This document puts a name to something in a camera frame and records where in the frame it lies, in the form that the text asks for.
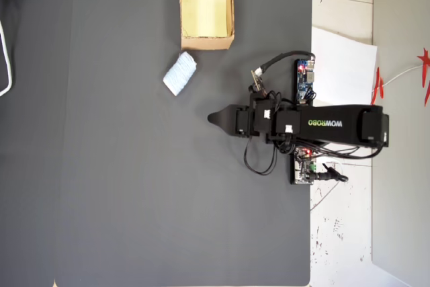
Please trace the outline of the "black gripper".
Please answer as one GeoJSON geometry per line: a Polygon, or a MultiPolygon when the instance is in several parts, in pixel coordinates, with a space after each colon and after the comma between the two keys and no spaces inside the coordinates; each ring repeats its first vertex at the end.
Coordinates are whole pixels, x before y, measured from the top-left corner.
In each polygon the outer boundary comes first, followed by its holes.
{"type": "Polygon", "coordinates": [[[269,134],[272,117],[273,100],[256,99],[250,106],[240,108],[230,104],[218,112],[209,114],[208,121],[221,128],[227,135],[237,134],[249,138],[269,134]]]}

